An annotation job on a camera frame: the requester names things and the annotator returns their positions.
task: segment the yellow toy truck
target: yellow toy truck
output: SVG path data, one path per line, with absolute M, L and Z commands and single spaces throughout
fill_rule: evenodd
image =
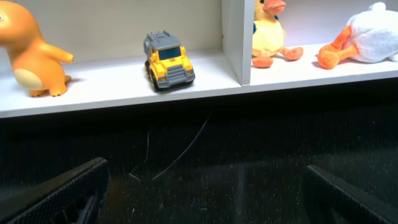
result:
M 145 71 L 155 91 L 182 83 L 193 83 L 195 72 L 185 55 L 185 47 L 167 31 L 147 34 Z

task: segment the yellow duck plush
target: yellow duck plush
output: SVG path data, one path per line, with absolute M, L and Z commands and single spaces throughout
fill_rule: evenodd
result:
M 284 47 L 285 31 L 276 15 L 285 10 L 282 0 L 255 0 L 252 63 L 255 67 L 269 68 L 274 63 L 271 58 L 278 52 L 289 60 L 298 60 L 303 56 L 303 48 L 289 50 Z

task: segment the yellow belly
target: yellow belly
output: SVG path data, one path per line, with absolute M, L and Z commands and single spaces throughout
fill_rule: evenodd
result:
M 18 84 L 27 88 L 28 90 L 41 90 L 43 87 L 42 81 L 34 73 L 25 69 L 15 69 L 14 76 Z
M 253 50 L 265 50 L 276 54 L 284 46 L 284 30 L 279 22 L 256 21 L 257 31 L 253 34 Z

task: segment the black textured pad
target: black textured pad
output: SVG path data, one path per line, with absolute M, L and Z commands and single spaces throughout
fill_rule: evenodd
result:
M 0 202 L 0 223 L 94 223 L 108 185 L 108 162 L 93 159 Z
M 343 223 L 398 223 L 396 208 L 317 166 L 305 168 L 301 188 L 305 211 L 313 224 L 342 220 Z

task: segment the gray truck roof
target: gray truck roof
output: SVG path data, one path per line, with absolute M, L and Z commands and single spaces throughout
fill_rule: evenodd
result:
M 146 41 L 147 40 L 149 41 L 149 46 L 153 47 L 154 50 L 164 50 L 181 46 L 181 42 L 167 31 L 147 34 Z

